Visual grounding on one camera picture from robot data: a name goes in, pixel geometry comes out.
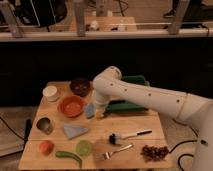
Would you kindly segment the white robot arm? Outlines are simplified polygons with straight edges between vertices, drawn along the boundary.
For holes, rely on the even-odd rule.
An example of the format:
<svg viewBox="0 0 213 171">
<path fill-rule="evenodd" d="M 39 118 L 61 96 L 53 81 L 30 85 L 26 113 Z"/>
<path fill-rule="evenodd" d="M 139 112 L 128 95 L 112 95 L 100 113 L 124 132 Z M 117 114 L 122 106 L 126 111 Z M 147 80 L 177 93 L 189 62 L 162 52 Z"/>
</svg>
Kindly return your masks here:
<svg viewBox="0 0 213 171">
<path fill-rule="evenodd" d="M 177 118 L 198 130 L 192 171 L 213 171 L 213 99 L 132 84 L 121 77 L 121 71 L 110 66 L 93 79 L 92 103 L 99 112 L 98 117 L 103 116 L 114 96 Z"/>
</svg>

